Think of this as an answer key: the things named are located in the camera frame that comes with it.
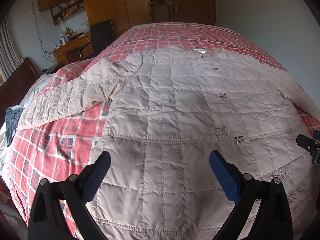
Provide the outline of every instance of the window curtain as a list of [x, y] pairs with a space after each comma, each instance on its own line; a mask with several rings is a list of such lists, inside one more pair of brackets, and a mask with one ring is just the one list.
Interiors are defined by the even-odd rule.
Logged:
[[16, 70], [23, 60], [18, 56], [13, 46], [8, 29], [7, 17], [4, 18], [0, 26], [0, 74], [4, 81]]

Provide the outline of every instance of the bookshelf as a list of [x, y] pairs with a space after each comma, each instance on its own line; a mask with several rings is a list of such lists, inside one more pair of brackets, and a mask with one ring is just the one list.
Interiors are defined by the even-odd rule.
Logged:
[[62, 0], [50, 9], [53, 25], [59, 25], [60, 21], [63, 22], [84, 10], [83, 0]]

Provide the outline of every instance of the electrical cable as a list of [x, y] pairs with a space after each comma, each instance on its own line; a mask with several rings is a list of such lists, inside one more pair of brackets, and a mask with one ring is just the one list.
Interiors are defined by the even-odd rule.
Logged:
[[38, 8], [38, 6], [36, 4], [37, 10], [38, 10], [38, 15], [40, 16], [40, 20], [39, 21], [36, 20], [33, 0], [31, 0], [31, 4], [32, 4], [32, 15], [33, 15], [33, 19], [34, 19], [35, 24], [36, 24], [36, 31], [37, 31], [38, 39], [39, 39], [39, 42], [40, 42], [40, 48], [42, 50], [42, 59], [44, 60], [44, 62], [46, 62], [46, 60], [51, 62], [51, 63], [55, 62], [55, 58], [52, 57], [52, 53], [49, 52], [49, 51], [44, 50], [44, 48], [42, 46], [42, 36], [41, 36], [40, 30], [39, 30], [39, 27], [38, 27], [38, 23], [42, 21], [42, 16], [41, 16], [39, 8]]
[[[87, 36], [87, 41], [88, 41], [88, 43], [90, 43], [89, 38], [88, 38], [88, 35], [89, 35], [89, 34], [86, 35], [86, 36]], [[91, 53], [93, 53], [92, 48], [91, 48], [91, 44], [89, 45], [89, 47], [90, 47], [90, 49], [91, 49]]]

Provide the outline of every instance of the jacket sleeve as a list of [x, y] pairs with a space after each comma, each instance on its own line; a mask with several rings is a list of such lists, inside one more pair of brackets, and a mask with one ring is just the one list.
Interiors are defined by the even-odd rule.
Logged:
[[[141, 53], [135, 56], [141, 62]], [[81, 113], [100, 102], [110, 102], [139, 69], [139, 64], [126, 60], [113, 64], [103, 58], [76, 79], [45, 92], [26, 107], [18, 130], [39, 127], [46, 123]]]
[[308, 96], [298, 82], [287, 71], [263, 65], [259, 70], [278, 88], [285, 99], [320, 121], [320, 111], [313, 99]]

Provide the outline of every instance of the wall socket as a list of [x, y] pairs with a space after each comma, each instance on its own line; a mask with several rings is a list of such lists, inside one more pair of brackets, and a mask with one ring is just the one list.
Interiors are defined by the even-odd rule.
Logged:
[[89, 22], [88, 22], [88, 21], [85, 21], [85, 22], [83, 22], [83, 23], [80, 23], [80, 26], [83, 27], [83, 26], [85, 26], [85, 25], [87, 25], [87, 24], [89, 24]]

